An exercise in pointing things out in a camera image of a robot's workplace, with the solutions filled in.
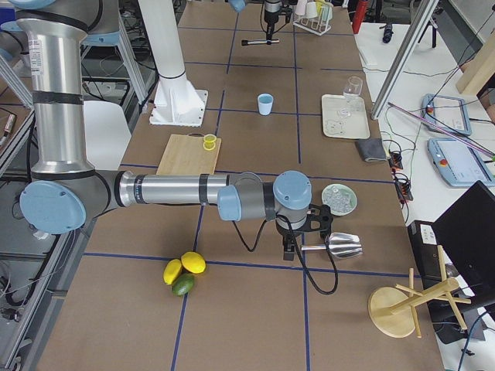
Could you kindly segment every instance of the gray cloth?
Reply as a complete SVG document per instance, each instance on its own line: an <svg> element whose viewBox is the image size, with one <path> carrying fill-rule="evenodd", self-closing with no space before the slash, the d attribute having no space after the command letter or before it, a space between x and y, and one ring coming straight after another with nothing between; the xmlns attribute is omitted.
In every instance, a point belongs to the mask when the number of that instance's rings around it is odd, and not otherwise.
<svg viewBox="0 0 495 371"><path fill-rule="evenodd" d="M384 146L379 138L358 139L356 146L361 158L366 162L387 160Z"/></svg>

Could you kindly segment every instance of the monitor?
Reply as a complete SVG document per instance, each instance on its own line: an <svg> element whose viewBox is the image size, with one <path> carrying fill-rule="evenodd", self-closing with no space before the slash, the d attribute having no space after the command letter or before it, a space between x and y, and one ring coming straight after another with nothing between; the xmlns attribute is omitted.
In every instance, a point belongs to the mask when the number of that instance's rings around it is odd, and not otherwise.
<svg viewBox="0 0 495 371"><path fill-rule="evenodd" d="M459 305L461 312L484 306L492 318L495 315L494 226L495 195L481 181L432 224L437 242L475 294L471 305ZM434 322L445 321L445 315L452 314L447 308L432 306L430 313Z"/></svg>

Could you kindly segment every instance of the brown table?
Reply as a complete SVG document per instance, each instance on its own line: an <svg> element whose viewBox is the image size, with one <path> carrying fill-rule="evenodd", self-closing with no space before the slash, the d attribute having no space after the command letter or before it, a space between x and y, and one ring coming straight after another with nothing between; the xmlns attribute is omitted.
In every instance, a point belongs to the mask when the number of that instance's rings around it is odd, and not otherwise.
<svg viewBox="0 0 495 371"><path fill-rule="evenodd" d="M282 239L269 223L250 254L213 207L133 206L102 216L74 278L38 370L439 370L435 333L420 308L423 339L392 339L367 314L381 286L407 284L414 267L397 195L385 163L360 160L353 141L327 138L322 94L341 94L348 76L364 76L345 10L314 36L286 26L276 46L241 47L260 38L259 5L236 15L228 5L188 2L179 34L196 89L208 89L201 128L151 126L143 114L122 169L155 173L172 133L222 138L218 172L252 171L273 179L288 169L323 188L353 188L358 207L333 230L355 233L364 254L338 260L340 285L316 293L297 261L282 259ZM256 113L256 96L275 97L273 113ZM367 88L364 100L370 109ZM370 120L372 136L379 137ZM240 222L250 242L259 220ZM319 242L306 235L305 242ZM208 261L184 298L162 282L167 261L197 250ZM333 285L328 257L306 254L316 280Z"/></svg>

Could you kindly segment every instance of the wooden cutting board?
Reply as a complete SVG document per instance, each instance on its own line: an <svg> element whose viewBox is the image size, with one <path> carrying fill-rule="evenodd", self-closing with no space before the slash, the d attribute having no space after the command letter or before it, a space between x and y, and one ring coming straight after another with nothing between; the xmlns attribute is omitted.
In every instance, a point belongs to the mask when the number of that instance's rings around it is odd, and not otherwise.
<svg viewBox="0 0 495 371"><path fill-rule="evenodd" d="M213 174L222 140L217 138L215 149L203 148L203 137L172 134L163 152L157 175Z"/></svg>

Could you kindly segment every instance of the lime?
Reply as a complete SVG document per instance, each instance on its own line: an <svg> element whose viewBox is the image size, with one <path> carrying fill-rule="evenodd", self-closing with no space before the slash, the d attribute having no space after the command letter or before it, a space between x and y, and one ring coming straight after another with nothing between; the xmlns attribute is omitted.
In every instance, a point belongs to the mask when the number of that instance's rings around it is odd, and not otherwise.
<svg viewBox="0 0 495 371"><path fill-rule="evenodd" d="M204 258L194 251L188 251L180 257L180 260L183 262L183 266L191 273L203 273L207 268Z"/></svg>
<svg viewBox="0 0 495 371"><path fill-rule="evenodd" d="M194 275L191 273L181 274L172 285L172 292L177 296L187 294L194 286Z"/></svg>
<svg viewBox="0 0 495 371"><path fill-rule="evenodd" d="M166 284L173 284L180 273L183 271L183 264L179 259L171 260L163 271L163 280Z"/></svg>

